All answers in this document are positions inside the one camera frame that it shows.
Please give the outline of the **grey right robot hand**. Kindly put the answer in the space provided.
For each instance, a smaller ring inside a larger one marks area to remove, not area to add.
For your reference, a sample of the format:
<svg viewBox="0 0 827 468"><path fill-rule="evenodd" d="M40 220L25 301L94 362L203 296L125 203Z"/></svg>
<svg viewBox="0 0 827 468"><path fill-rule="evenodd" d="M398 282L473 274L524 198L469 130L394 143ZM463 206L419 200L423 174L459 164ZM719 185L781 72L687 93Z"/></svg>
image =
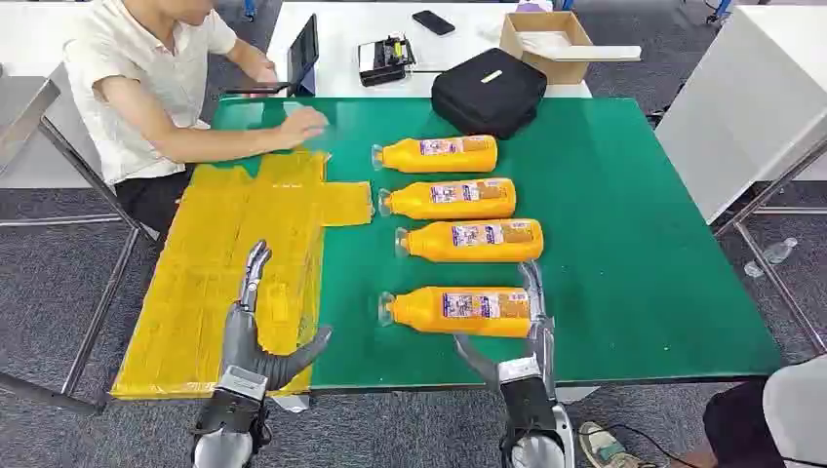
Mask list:
<svg viewBox="0 0 827 468"><path fill-rule="evenodd" d="M535 261L521 262L518 270L530 300L530 328L523 335L526 352L521 358L495 362L480 353L466 334L455 334L457 354L476 372L494 393L500 386L530 376L542 380L549 400L556 400L554 375L554 318L546 313L545 294L540 269Z"/></svg>

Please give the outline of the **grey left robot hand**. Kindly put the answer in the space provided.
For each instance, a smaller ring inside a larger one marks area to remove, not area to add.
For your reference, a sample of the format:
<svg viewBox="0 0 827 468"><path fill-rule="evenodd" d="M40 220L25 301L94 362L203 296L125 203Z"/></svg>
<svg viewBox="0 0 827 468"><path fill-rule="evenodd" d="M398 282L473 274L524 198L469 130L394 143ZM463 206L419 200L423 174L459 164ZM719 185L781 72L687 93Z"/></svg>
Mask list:
<svg viewBox="0 0 827 468"><path fill-rule="evenodd" d="M257 338L256 298L263 267L272 251L264 240L251 248L242 275L239 298L227 312L221 366L236 366L262 375L267 379L267 389L283 388L294 377L309 367L327 348L333 329L319 328L313 338L289 355L276 355L263 349Z"/></svg>

